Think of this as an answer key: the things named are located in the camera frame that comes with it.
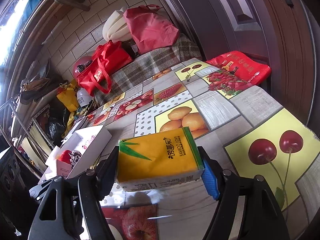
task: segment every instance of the red shopping bag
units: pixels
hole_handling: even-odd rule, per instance
[[[255,62],[236,50],[206,62],[215,67],[225,69],[252,85],[259,85],[271,74],[271,68],[268,65]]]
[[[121,41],[116,43],[109,41],[97,47],[92,60],[93,62],[77,77],[79,86],[87,90],[90,96],[93,96],[95,88],[105,94],[109,93],[111,91],[111,78],[109,75],[130,63],[132,58],[122,49]],[[108,83],[107,89],[99,84],[103,79],[106,79]]]
[[[171,46],[179,37],[179,30],[169,20],[156,13],[159,8],[155,4],[140,5],[127,9],[123,14],[140,54]]]

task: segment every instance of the red strawberry toy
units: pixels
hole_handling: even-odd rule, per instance
[[[71,164],[71,162],[70,162],[71,156],[69,153],[72,153],[72,152],[70,150],[64,150],[62,152],[62,154],[60,155],[59,161]]]

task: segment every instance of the cardboard box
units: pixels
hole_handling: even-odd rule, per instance
[[[66,165],[70,166],[69,173],[67,174],[68,178],[73,178],[79,175],[81,172],[90,168],[90,166],[94,164],[94,162],[100,156],[100,153],[110,141],[111,137],[112,135],[103,125],[86,127],[74,131],[71,137],[64,143],[62,148],[55,147],[55,149],[51,152],[46,162],[49,167],[45,171],[44,175],[50,174],[50,178],[62,175],[62,171],[60,172],[60,174],[58,174],[58,172],[55,173],[55,171],[57,170],[57,160],[55,158],[60,156],[64,150],[78,150],[81,153],[80,159],[72,170],[71,165],[65,163]]]
[[[103,125],[86,127],[75,131],[61,148],[62,152],[64,150],[78,150],[82,155],[68,178],[73,178],[90,168],[100,156],[100,153],[111,137],[112,135]]]
[[[141,191],[149,190],[161,187],[169,187],[177,184],[182,184],[185,182],[197,180],[201,178],[203,169],[197,171],[191,171],[184,174],[178,174],[174,176],[163,176],[148,179],[139,180],[129,180],[126,182],[121,182],[119,185],[124,191]]]
[[[63,176],[65,179],[71,172],[71,165],[59,160],[53,160],[51,165],[45,170],[38,184],[41,184],[48,179],[52,179],[56,176]]]
[[[62,145],[64,145],[69,138],[73,135],[73,133],[79,129],[81,129],[83,126],[85,127],[89,122],[87,121],[87,117],[83,116],[82,118],[80,118],[71,128],[71,130],[69,131],[69,133],[67,134],[67,136],[62,140]]]

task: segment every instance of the brick-pattern wall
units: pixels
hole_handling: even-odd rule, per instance
[[[100,44],[106,43],[102,37],[102,28],[108,17],[121,7],[157,4],[158,11],[168,17],[159,0],[85,0],[90,11],[73,8],[52,30],[44,42],[36,60],[32,63],[27,77],[36,73],[40,65],[51,59],[51,67],[64,79],[71,81],[72,68],[81,56],[92,55]]]

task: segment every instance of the yellow bag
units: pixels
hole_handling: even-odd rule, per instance
[[[125,191],[196,180],[203,170],[189,127],[119,141],[117,182]]]
[[[75,80],[68,85],[60,85],[57,98],[61,101],[69,112],[76,111],[79,107],[77,99],[78,86]]]
[[[62,138],[65,138],[65,137],[67,136],[67,134],[69,133],[69,131],[71,130],[71,128],[72,128],[72,126],[73,126],[73,122],[74,122],[74,120],[75,120],[75,114],[76,114],[75,111],[73,111],[73,112],[70,113],[66,130],[65,130],[64,133],[61,135]]]

